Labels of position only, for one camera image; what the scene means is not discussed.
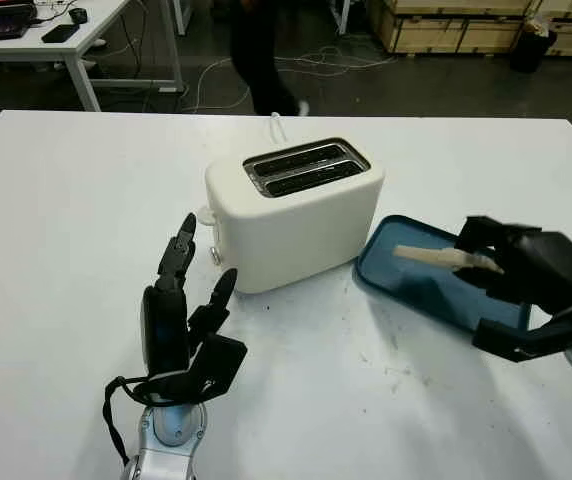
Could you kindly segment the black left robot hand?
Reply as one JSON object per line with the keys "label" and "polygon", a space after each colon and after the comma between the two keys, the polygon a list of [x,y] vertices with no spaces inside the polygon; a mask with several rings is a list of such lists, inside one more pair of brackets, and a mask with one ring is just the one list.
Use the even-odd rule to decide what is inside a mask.
{"label": "black left robot hand", "polygon": [[187,370],[206,337],[217,333],[229,316],[228,302],[237,280],[235,268],[222,274],[206,304],[187,313],[184,285],[196,251],[196,224],[196,215],[188,214],[164,250],[157,279],[143,293],[143,354],[150,376]]}

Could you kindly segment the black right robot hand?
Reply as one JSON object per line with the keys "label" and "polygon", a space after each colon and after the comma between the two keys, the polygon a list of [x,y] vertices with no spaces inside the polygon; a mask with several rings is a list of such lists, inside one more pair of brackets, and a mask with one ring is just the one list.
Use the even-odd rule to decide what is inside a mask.
{"label": "black right robot hand", "polygon": [[489,297],[536,305],[550,315],[572,307],[572,241],[566,235],[469,216],[454,247],[466,253],[493,251],[499,273],[481,268],[455,273]]}

